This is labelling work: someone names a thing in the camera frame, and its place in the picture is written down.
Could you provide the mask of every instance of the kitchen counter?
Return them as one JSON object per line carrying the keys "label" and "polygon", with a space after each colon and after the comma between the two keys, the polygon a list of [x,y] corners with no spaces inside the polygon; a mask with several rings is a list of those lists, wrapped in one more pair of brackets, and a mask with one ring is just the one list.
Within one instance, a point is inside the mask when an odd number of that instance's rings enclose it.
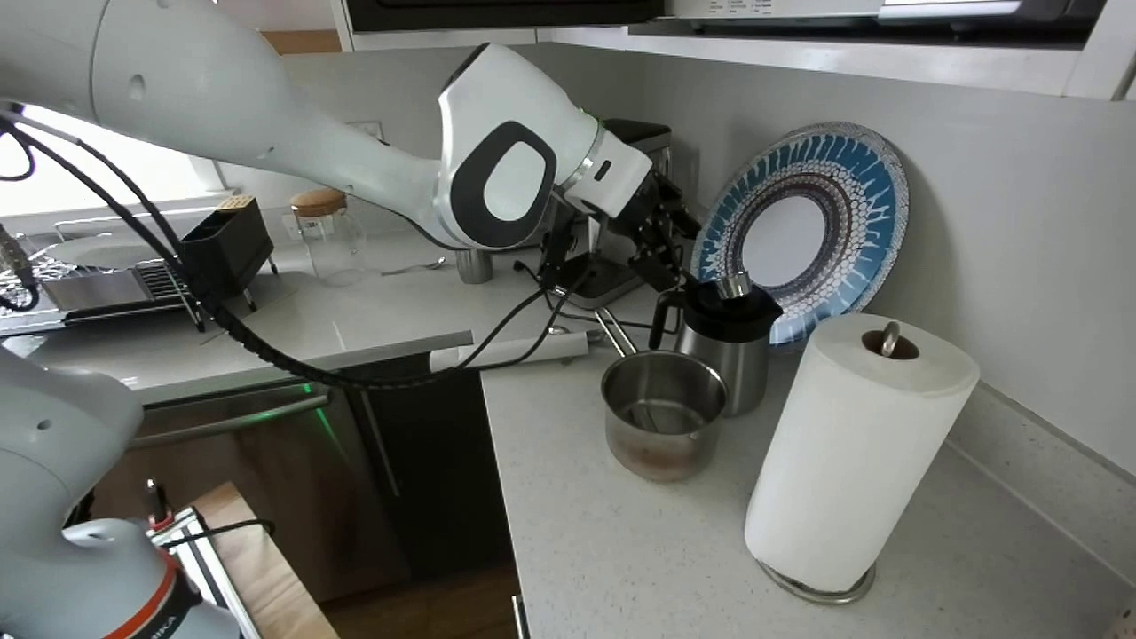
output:
{"label": "kitchen counter", "polygon": [[[398,226],[369,267],[427,263],[437,248]],[[498,260],[492,285],[454,269],[320,285],[280,260],[259,278],[270,343],[322,364],[398,358],[486,334],[533,285]],[[524,311],[533,334],[548,311]],[[11,340],[43,364],[121,375],[144,405],[283,378],[220,330],[180,317]],[[1127,586],[1025,510],[957,449],[931,468],[902,518],[871,596],[848,611],[782,594],[741,547],[741,513],[791,378],[773,362],[762,407],[723,421],[715,463],[676,487],[624,472],[604,443],[600,372],[613,354],[486,372],[486,407],[504,482],[523,596],[536,639],[1078,639],[1099,634]]]}
{"label": "kitchen counter", "polygon": [[486,375],[515,562],[536,639],[1091,639],[1130,594],[944,447],[857,607],[776,588],[741,541],[791,354],[772,398],[723,421],[688,482],[624,472],[604,441],[611,354]]}

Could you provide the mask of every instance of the black cable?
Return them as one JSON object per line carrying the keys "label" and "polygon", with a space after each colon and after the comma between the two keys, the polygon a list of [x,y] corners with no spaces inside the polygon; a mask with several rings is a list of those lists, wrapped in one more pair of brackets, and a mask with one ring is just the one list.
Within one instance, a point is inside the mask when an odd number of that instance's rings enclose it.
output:
{"label": "black cable", "polygon": [[[418,220],[405,216],[405,214],[393,214],[398,220],[405,220],[417,234],[424,234],[431,243],[445,248],[445,252],[470,252],[466,243],[447,243],[441,236],[432,236]],[[479,248],[486,254],[515,254],[515,252],[530,252],[536,243],[515,243],[515,248]]]}
{"label": "black cable", "polygon": [[[26,113],[20,101],[11,101],[11,105],[0,113],[0,139],[2,139],[6,132],[13,132],[13,115],[18,115],[18,113]],[[36,157],[32,157],[32,147],[30,147],[20,139],[13,139],[13,145],[26,153],[26,169],[20,169],[20,172],[0,172],[0,179],[30,179],[30,177],[36,172]]]}
{"label": "black cable", "polygon": [[[530,310],[541,295],[548,295],[544,287],[536,295],[530,295],[524,300],[518,300],[486,336],[483,343],[466,358],[459,362],[454,370],[447,372],[432,372],[432,375],[417,375],[417,378],[372,378],[372,375],[354,375],[354,372],[325,372],[325,370],[315,370],[308,362],[298,362],[283,351],[278,351],[272,343],[267,343],[257,330],[249,330],[220,297],[214,295],[201,295],[196,291],[193,285],[193,274],[187,267],[144,226],[140,224],[140,216],[121,204],[108,186],[98,186],[84,169],[78,169],[75,163],[67,163],[60,153],[53,153],[50,145],[43,145],[39,139],[32,139],[30,132],[11,132],[13,139],[20,139],[26,145],[32,145],[36,153],[50,157],[53,163],[60,163],[72,177],[78,177],[91,196],[98,196],[162,263],[167,269],[193,287],[193,295],[205,304],[205,311],[238,340],[245,343],[251,354],[259,354],[262,362],[283,370],[283,372],[295,372],[302,378],[315,378],[315,383],[325,383],[325,385],[348,385],[348,391],[400,391],[400,385],[427,385],[427,383],[437,383],[452,372],[460,372],[470,370],[470,362],[476,354],[483,354],[491,347],[491,340],[523,311]],[[144,192],[124,172],[124,169],[115,169],[136,196],[140,202],[161,216],[161,210],[144,199]]]}
{"label": "black cable", "polygon": [[144,199],[144,192],[140,186],[140,179],[130,179],[116,163],[110,163],[110,157],[102,157],[95,145],[75,139],[78,147],[84,147],[90,157],[95,157],[140,202],[143,210],[152,216],[152,224],[161,226],[161,234],[167,236],[167,243],[180,254],[180,236],[174,230],[174,224]]}
{"label": "black cable", "polygon": [[530,362],[530,358],[544,347],[548,334],[553,330],[564,300],[568,300],[568,295],[559,300],[559,310],[551,310],[551,317],[548,317],[548,323],[541,327],[536,340],[533,340],[523,354],[515,354],[515,358],[508,358],[508,362],[476,364],[476,370],[510,370],[510,364]]}
{"label": "black cable", "polygon": [[[541,285],[541,274],[536,274],[530,263],[518,263],[518,269],[523,269],[530,279]],[[568,300],[568,295],[560,295],[560,297],[553,300],[553,291],[551,291],[551,287],[544,291],[544,304],[548,304],[548,310],[564,310],[564,300]],[[595,323],[595,317],[583,317],[583,311],[560,311],[560,320]],[[632,327],[632,330],[654,330],[650,323],[638,323],[638,320],[620,320],[620,317],[617,317],[617,323],[620,323],[620,327]]]}
{"label": "black cable", "polygon": [[161,551],[185,547],[185,541],[196,541],[196,538],[214,538],[214,536],[224,536],[224,531],[234,531],[234,530],[251,530],[251,525],[272,530],[272,525],[262,520],[262,518],[241,518],[241,520],[230,520],[230,525],[215,525],[215,530],[205,530],[205,531],[193,531],[193,536],[161,541]]}
{"label": "black cable", "polygon": [[13,297],[2,297],[0,295],[0,310],[11,310],[11,311],[30,311],[30,310],[36,310],[39,304],[39,285],[36,285],[36,269],[32,269],[32,260],[30,260],[30,252],[20,248],[20,240],[13,240],[11,234],[6,234],[6,226],[0,224],[0,263],[6,263],[11,267],[11,274],[20,279],[20,287],[26,287],[26,300],[13,300]]}

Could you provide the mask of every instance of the white wall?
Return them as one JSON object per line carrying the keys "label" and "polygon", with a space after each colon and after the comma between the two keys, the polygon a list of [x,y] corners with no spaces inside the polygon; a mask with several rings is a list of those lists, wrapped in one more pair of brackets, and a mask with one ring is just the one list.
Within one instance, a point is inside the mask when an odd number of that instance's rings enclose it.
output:
{"label": "white wall", "polygon": [[931,327],[985,378],[1136,472],[1136,105],[553,49],[575,97],[634,76],[620,110],[676,127],[697,202],[776,133],[884,132],[909,163],[912,226],[879,311]]}

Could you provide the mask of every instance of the paper towel roll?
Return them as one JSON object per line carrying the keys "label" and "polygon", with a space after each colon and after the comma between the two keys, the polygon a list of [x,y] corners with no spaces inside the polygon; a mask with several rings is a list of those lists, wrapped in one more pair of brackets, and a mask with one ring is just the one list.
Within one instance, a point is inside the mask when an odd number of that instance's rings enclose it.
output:
{"label": "paper towel roll", "polygon": [[807,343],[760,468],[744,547],[798,586],[848,594],[950,431],[979,370],[954,343],[884,317],[828,320]]}

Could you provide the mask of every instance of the stainless steel bowl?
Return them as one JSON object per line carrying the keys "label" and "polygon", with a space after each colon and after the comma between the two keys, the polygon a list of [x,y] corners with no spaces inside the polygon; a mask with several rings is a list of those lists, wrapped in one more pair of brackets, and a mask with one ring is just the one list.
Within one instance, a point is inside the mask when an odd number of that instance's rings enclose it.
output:
{"label": "stainless steel bowl", "polygon": [[721,375],[678,351],[628,351],[628,340],[617,351],[600,383],[611,453],[657,482],[697,475],[716,443]]}

